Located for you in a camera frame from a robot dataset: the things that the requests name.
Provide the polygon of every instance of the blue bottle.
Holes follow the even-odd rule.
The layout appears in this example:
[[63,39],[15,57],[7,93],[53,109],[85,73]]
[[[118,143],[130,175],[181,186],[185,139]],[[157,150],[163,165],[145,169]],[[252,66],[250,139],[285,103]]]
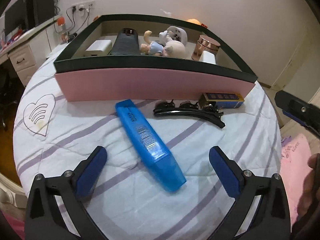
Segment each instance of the blue bottle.
[[116,112],[142,162],[165,190],[178,190],[185,182],[170,150],[131,100],[116,104]]

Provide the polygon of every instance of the heart-shaped print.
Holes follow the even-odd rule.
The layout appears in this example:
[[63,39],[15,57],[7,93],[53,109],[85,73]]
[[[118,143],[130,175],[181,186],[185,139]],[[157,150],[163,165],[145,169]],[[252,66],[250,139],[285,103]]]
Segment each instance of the heart-shaped print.
[[41,97],[36,103],[31,103],[23,111],[23,122],[33,133],[47,135],[48,124],[56,100],[53,94]]

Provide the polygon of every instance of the human hand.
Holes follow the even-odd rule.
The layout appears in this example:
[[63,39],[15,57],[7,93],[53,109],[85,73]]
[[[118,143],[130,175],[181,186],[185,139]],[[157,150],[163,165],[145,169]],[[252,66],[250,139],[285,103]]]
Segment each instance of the human hand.
[[[306,176],[303,183],[302,196],[298,203],[297,212],[299,217],[304,216],[312,203],[312,188],[315,181],[315,168],[318,154],[312,155],[308,160],[308,166],[313,170]],[[320,201],[320,188],[316,192],[316,198]]]

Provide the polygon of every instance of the tablecloth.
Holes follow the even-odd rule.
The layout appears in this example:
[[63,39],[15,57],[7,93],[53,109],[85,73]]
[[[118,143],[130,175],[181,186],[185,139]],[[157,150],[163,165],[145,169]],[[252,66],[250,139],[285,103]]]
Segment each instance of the tablecloth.
[[[279,172],[280,130],[273,106],[258,82],[239,109],[224,110],[223,129],[191,117],[155,118],[152,110],[157,100],[133,100],[187,179],[177,192],[164,191],[126,136],[115,114],[117,101],[65,100],[54,78],[53,61],[60,52],[34,74],[15,119],[14,159],[27,195],[36,174],[60,176],[100,145],[106,148],[108,160],[85,206],[109,239],[203,240],[234,201],[209,163],[211,147],[218,145],[255,175],[270,177]],[[61,198],[57,201],[69,230],[76,233]],[[240,231],[248,227],[253,214],[254,209]]]

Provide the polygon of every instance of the pink box side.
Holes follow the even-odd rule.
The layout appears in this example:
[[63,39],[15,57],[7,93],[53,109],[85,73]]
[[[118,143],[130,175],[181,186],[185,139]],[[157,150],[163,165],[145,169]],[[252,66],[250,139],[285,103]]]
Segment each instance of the pink box side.
[[254,83],[191,71],[153,68],[103,68],[58,73],[67,101],[123,99],[198,100],[203,92],[239,93]]

